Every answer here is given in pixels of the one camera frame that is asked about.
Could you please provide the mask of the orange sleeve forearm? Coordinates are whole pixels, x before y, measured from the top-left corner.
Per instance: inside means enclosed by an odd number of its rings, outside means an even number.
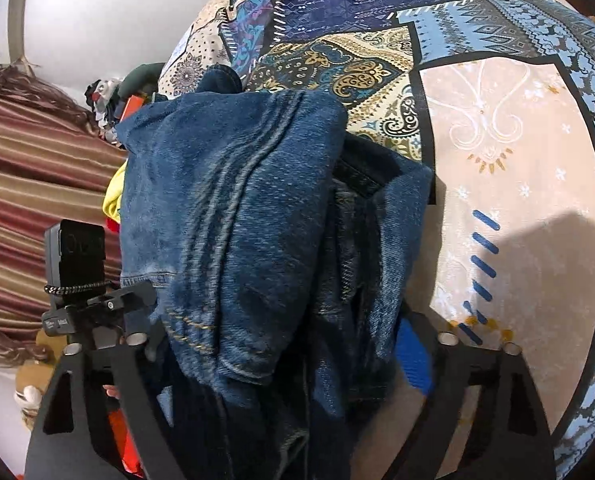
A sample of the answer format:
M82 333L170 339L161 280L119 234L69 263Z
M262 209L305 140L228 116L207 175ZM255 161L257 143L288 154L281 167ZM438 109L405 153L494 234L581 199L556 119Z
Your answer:
M137 446L134 445L134 440L130 436L124 413L117 404L113 404L108 410L107 417L111 425L122 466L130 474L144 479L145 473L137 452Z

